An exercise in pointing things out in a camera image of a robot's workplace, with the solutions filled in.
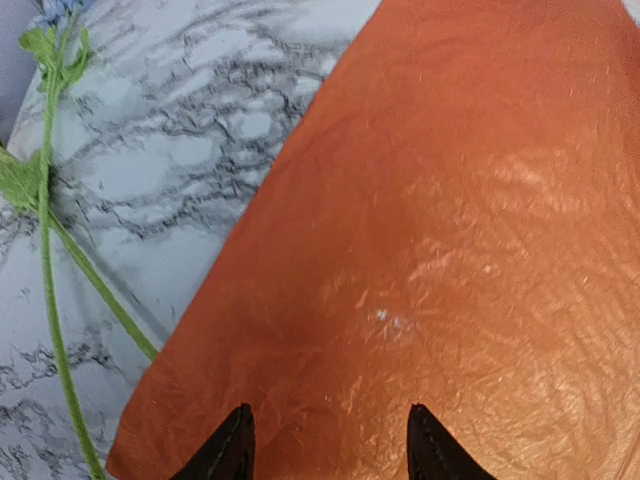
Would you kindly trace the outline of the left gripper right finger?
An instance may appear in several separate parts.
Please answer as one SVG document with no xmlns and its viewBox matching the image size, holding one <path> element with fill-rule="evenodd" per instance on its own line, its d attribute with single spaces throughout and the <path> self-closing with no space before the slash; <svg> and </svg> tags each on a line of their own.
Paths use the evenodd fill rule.
<svg viewBox="0 0 640 480">
<path fill-rule="evenodd" d="M 495 480 L 423 404 L 410 408 L 406 451 L 410 480 Z"/>
</svg>

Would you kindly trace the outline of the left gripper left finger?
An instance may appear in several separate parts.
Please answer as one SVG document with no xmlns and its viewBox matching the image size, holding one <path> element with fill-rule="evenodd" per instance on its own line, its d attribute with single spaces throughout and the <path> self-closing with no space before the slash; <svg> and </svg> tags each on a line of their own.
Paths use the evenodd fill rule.
<svg viewBox="0 0 640 480">
<path fill-rule="evenodd" d="M 255 455 L 255 419 L 242 403 L 171 480 L 252 480 Z"/>
</svg>

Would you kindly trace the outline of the orange wrapping paper sheet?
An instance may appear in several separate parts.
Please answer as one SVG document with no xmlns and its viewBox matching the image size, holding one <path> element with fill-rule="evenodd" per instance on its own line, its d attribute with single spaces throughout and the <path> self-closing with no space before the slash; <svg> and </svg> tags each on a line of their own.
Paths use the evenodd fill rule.
<svg viewBox="0 0 640 480">
<path fill-rule="evenodd" d="M 108 457 L 237 405 L 259 479 L 403 479 L 422 403 L 500 479 L 639 475 L 639 29 L 619 1 L 385 1 L 286 141 Z"/>
</svg>

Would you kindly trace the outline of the blue fake flower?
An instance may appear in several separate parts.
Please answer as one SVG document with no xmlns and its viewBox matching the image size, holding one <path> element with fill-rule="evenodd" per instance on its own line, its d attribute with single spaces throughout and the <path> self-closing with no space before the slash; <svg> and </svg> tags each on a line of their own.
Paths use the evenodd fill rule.
<svg viewBox="0 0 640 480">
<path fill-rule="evenodd" d="M 104 479 L 106 471 L 90 437 L 65 349 L 55 292 L 52 232 L 57 234 L 67 253 L 138 349 L 150 360 L 157 357 L 158 350 L 116 299 L 88 256 L 51 208 L 54 127 L 59 101 L 63 93 L 82 78 L 92 57 L 88 29 L 77 28 L 79 17 L 89 5 L 88 1 L 45 1 L 43 13 L 19 37 L 20 47 L 33 56 L 41 77 L 38 91 L 45 100 L 42 146 L 28 161 L 20 161 L 6 148 L 1 149 L 1 195 L 11 204 L 16 214 L 33 213 L 38 217 L 46 312 L 58 376 L 90 477 Z"/>
</svg>

